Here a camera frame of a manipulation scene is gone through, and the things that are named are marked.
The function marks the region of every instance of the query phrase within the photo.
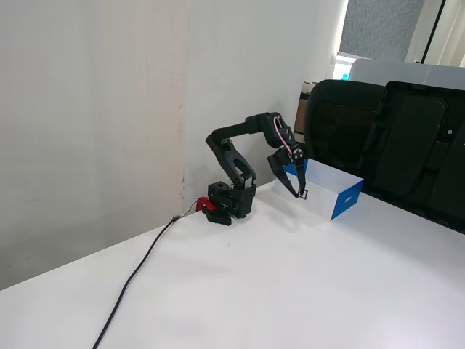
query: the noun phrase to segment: white box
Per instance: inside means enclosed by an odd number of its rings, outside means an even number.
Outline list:
[[[294,189],[298,190],[295,167],[286,167],[286,172]],[[305,179],[307,192],[301,198],[295,198],[279,180],[275,181],[275,190],[283,198],[327,220],[333,220],[354,206],[363,187],[362,178],[312,159],[306,162]]]

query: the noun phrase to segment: black cable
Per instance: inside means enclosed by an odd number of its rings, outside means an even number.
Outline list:
[[[113,307],[113,310],[111,311],[111,314],[110,316],[108,317],[108,320],[107,322],[105,323],[102,331],[100,332],[99,334],[99,337],[97,338],[97,341],[95,342],[94,346],[92,347],[92,349],[97,349],[97,347],[99,346],[100,342],[102,342],[102,339],[103,339],[103,336],[105,336],[105,333],[108,329],[108,327],[110,326],[111,324],[111,321],[113,320],[113,318],[115,317],[115,314],[116,314],[116,311],[118,310],[119,308],[119,305],[124,297],[124,293],[126,292],[129,284],[131,283],[132,279],[136,276],[137,272],[140,270],[140,268],[144,265],[145,261],[147,260],[149,254],[152,252],[152,249],[153,247],[155,246],[155,244],[157,243],[157,241],[160,239],[160,237],[163,235],[163,233],[165,232],[166,229],[168,229],[168,227],[173,224],[174,222],[176,222],[179,218],[181,217],[184,217],[189,211],[187,211],[185,214],[183,214],[182,216],[174,216],[171,221],[165,225],[165,228],[163,228],[161,230],[161,232],[157,235],[157,237],[155,238],[155,240],[153,241],[152,245],[150,246],[150,248],[148,249],[147,253],[145,254],[144,258],[142,258],[142,261],[139,263],[139,265],[137,266],[137,268],[132,272],[131,276],[128,278],[128,280],[126,281],[126,283],[124,284],[123,286],[123,289],[121,290],[121,293],[119,294],[119,297],[118,297],[118,300],[116,301],[116,304],[115,306]]]
[[[434,21],[433,29],[431,30],[431,35],[429,36],[428,43],[426,44],[426,48],[424,49],[424,52],[423,52],[423,58],[421,59],[421,64],[424,64],[424,61],[426,60],[426,56],[428,55],[429,47],[431,46],[431,43],[434,38],[434,34],[436,33],[437,25],[439,23],[439,20],[441,19],[442,11],[444,10],[445,1],[446,0],[442,0],[441,2],[441,6],[437,13],[436,20]]]

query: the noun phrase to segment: pink wire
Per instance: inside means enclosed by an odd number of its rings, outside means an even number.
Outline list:
[[[275,118],[273,119],[273,123],[275,124],[276,133],[278,134],[278,137],[281,139],[281,142],[283,142],[283,145],[286,147],[287,151],[289,152],[289,155],[292,156],[292,151],[291,151],[291,149],[288,147],[288,145],[286,144],[286,141],[283,139],[283,136],[281,136],[281,133],[279,133],[279,131],[278,131],[278,125],[276,124],[276,121],[279,122],[279,127],[280,127],[280,128],[283,127],[283,126],[281,125],[281,121],[279,121],[279,119],[278,119],[277,116],[275,116]]]

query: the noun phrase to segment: white table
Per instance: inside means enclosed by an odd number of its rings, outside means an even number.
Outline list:
[[[0,347],[91,348],[155,229],[0,292]],[[362,195],[326,222],[259,189],[178,221],[101,348],[463,348],[465,236]]]

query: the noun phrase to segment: red component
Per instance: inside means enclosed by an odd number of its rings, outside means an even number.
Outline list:
[[[206,208],[209,211],[214,211],[215,209],[217,209],[215,205],[211,203],[209,198],[207,198],[206,196],[202,196],[197,200],[197,206],[195,207],[195,211],[201,211],[204,206],[206,206]]]

